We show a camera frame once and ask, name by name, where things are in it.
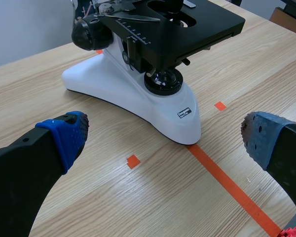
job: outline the microscope stage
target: microscope stage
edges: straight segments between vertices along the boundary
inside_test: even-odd
[[[160,22],[139,22],[110,17],[102,21],[128,47],[136,50],[156,68],[167,68],[211,45],[239,34],[245,19],[207,0],[190,0],[195,8],[183,6],[177,15],[189,25],[181,27],[162,12],[164,2],[144,0],[133,3],[129,14],[159,18]]]

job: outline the wood grain surface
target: wood grain surface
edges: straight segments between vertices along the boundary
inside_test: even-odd
[[[240,35],[178,68],[198,100],[198,145],[282,228],[296,208],[247,155],[240,123],[252,111],[296,121],[296,34],[213,2],[246,24]],[[90,119],[83,153],[47,196],[30,236],[267,236],[186,147],[121,108],[66,91],[61,73],[95,54],[68,44],[0,67],[0,147],[68,111]],[[224,111],[214,106],[218,101]],[[132,154],[141,163],[131,170]]]

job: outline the red object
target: red object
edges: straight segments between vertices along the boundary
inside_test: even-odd
[[[198,145],[195,144],[186,147],[269,236],[278,237],[281,228]]]
[[[296,237],[296,227],[294,229],[282,230],[277,237]]]
[[[127,158],[127,165],[131,169],[135,168],[139,164],[140,164],[140,160],[138,160],[138,158],[135,155],[132,155],[130,158]]]
[[[227,107],[226,107],[226,105],[224,105],[222,102],[218,102],[218,103],[216,103],[215,104],[215,107],[217,108],[217,109],[219,109],[220,111],[223,111],[224,109],[226,109]]]

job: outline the white microscope base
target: white microscope base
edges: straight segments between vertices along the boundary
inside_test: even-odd
[[[185,82],[174,95],[155,95],[146,89],[144,74],[123,68],[109,51],[67,69],[62,77],[68,90],[120,106],[177,143],[195,144],[201,137],[198,105]]]

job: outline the brand label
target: brand label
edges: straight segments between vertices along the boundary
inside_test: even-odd
[[[182,119],[183,117],[187,116],[190,113],[192,113],[192,111],[189,108],[186,108],[185,110],[178,112],[178,116]]]

